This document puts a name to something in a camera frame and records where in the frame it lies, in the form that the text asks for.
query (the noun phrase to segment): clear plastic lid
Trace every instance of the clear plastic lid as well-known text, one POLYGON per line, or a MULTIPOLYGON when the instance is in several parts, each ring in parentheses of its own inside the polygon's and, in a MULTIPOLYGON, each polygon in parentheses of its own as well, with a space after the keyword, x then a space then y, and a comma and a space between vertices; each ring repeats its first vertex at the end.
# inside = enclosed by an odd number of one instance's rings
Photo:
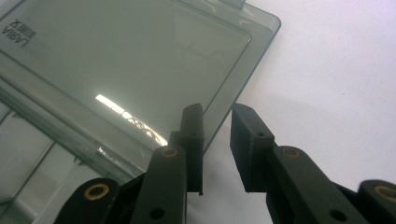
POLYGON ((280 20, 220 1, 5 1, 0 97, 102 175, 147 169, 182 109, 204 109, 205 146, 280 20))

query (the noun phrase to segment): white surface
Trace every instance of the white surface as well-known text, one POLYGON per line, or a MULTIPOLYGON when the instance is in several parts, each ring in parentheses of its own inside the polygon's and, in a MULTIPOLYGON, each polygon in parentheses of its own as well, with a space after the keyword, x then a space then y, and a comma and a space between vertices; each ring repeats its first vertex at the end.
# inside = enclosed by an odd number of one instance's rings
MULTIPOLYGON (((396 183, 396 2, 248 3, 282 27, 238 103, 332 181, 353 190, 365 179, 396 183)), ((205 154, 204 196, 189 194, 189 224, 272 223, 265 195, 244 192, 230 121, 205 154)))

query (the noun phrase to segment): black bracket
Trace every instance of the black bracket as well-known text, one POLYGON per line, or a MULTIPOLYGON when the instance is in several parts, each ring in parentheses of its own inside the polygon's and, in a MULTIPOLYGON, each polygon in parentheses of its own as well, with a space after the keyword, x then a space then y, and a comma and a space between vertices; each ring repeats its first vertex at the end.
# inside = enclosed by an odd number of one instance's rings
POLYGON ((233 105, 231 149, 247 192, 266 192, 275 224, 396 223, 396 186, 361 183, 358 193, 334 184, 296 147, 278 147, 257 113, 233 105))
POLYGON ((203 110, 190 105, 183 110, 180 131, 154 151, 144 175, 123 186, 108 178, 86 182, 55 223, 185 223, 187 192, 203 192, 203 152, 203 110))

